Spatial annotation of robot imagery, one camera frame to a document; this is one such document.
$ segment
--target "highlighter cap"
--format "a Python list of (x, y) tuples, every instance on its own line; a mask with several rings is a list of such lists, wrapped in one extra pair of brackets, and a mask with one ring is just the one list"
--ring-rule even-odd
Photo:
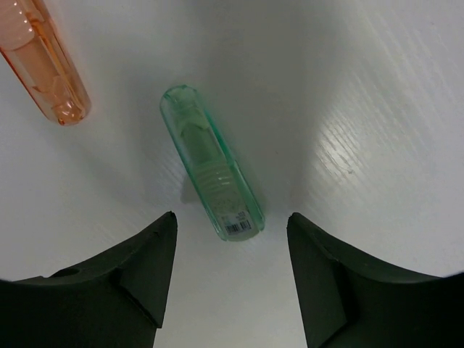
[(0, 0), (0, 52), (49, 120), (87, 115), (87, 92), (42, 0)]
[(198, 92), (171, 88), (160, 110), (217, 234), (240, 241), (261, 231), (265, 222), (257, 200)]

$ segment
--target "white surface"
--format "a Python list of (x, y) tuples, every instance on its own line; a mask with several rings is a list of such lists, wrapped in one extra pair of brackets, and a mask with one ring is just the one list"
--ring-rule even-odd
[[(464, 3), (48, 0), (94, 103), (47, 121), (0, 62), (0, 276), (80, 262), (167, 210), (178, 248), (156, 348), (305, 347), (286, 243), (299, 211), (384, 260), (464, 268)], [(268, 218), (214, 233), (158, 112), (190, 83)]]

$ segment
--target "green plastic tube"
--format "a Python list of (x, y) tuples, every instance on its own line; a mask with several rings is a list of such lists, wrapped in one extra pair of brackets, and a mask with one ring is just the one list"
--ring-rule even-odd
[(159, 108), (219, 237), (243, 241), (256, 236), (265, 224), (260, 206), (198, 92), (171, 88)]

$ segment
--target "orange highlighter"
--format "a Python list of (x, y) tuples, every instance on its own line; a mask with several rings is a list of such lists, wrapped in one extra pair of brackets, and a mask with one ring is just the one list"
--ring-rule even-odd
[(0, 52), (50, 121), (79, 123), (91, 103), (42, 0), (0, 0)]

